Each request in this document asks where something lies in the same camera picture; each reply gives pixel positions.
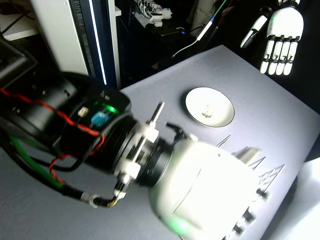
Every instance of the green led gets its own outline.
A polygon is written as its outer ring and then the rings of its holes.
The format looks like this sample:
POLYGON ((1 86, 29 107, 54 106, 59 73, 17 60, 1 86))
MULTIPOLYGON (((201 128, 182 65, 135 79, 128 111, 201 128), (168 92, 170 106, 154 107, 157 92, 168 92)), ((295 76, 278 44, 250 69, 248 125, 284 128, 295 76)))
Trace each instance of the green led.
POLYGON ((171 229, 180 236, 183 236, 189 230, 190 226, 190 222, 183 218, 175 218, 171 222, 171 229))
POLYGON ((119 111, 117 109, 115 109, 113 106, 110 106, 108 104, 102 103, 102 106, 105 107, 107 110, 109 110, 110 112, 114 113, 114 114, 118 114, 119 111))

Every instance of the palm of robotic hand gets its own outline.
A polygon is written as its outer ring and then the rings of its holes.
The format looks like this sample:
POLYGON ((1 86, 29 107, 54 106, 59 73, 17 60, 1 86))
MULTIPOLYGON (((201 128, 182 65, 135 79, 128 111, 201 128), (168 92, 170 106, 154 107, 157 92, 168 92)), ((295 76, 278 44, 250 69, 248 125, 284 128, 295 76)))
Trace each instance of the palm of robotic hand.
MULTIPOLYGON (((301 39, 304 20, 296 9, 290 5, 275 11, 267 28, 267 45, 262 59, 260 72, 269 75, 289 75, 295 59, 298 41, 301 39)), ((247 47, 268 20, 264 14, 257 19, 241 43, 247 47)))

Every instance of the gray table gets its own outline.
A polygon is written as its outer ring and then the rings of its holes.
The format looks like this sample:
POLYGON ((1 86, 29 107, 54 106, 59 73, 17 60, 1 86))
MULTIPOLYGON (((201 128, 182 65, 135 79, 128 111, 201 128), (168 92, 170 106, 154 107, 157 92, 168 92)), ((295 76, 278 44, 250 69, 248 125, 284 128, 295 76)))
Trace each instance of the gray table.
MULTIPOLYGON (((189 58, 123 92, 141 121, 151 117, 159 101, 165 101, 157 129, 168 141, 174 134, 165 124, 175 120, 212 144, 231 135, 223 147, 229 152, 245 146, 262 148, 260 156, 267 159, 256 169, 257 174, 286 164, 269 188, 269 201, 255 213, 257 220, 246 227, 241 239, 261 238, 320 132, 317 113, 224 46, 189 58), (215 88, 229 97, 235 117, 228 126, 208 128, 186 113, 185 93, 196 87, 215 88)), ((115 184, 112 176, 88 165, 61 176, 106 197, 115 184)), ((42 186, 4 153, 0 160, 0 216, 1 240, 178 240, 153 215, 146 188, 132 187, 112 209, 93 209, 42 186)))

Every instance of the white led strip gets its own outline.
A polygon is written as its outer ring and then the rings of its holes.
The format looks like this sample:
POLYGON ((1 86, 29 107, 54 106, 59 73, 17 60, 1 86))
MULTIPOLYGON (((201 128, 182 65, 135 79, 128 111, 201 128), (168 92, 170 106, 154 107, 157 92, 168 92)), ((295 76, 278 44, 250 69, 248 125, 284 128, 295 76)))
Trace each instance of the white led strip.
POLYGON ((92 0, 89 0, 89 5, 90 5, 90 12, 91 12, 91 19, 92 19, 92 24, 93 24, 93 31, 94 31, 94 36, 95 36, 96 47, 98 49, 100 66, 101 66, 101 70, 102 70, 103 82, 104 82, 105 85, 107 85, 107 79, 106 79, 106 75, 105 75, 105 67, 104 67, 104 63, 102 61, 102 56, 101 56, 100 43, 99 43, 99 38, 98 38, 98 31, 97 31, 97 26, 96 26, 96 17, 95 17, 94 5, 92 3, 92 0))

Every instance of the white bowl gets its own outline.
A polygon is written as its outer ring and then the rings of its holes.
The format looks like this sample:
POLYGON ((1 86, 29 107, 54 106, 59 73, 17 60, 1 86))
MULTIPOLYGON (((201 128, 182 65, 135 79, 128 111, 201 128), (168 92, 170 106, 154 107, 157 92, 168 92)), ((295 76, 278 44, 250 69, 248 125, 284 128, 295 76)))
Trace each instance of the white bowl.
POLYGON ((209 87, 191 90, 185 98, 185 105, 195 120, 208 127, 224 127, 235 116, 235 108, 229 98, 209 87))

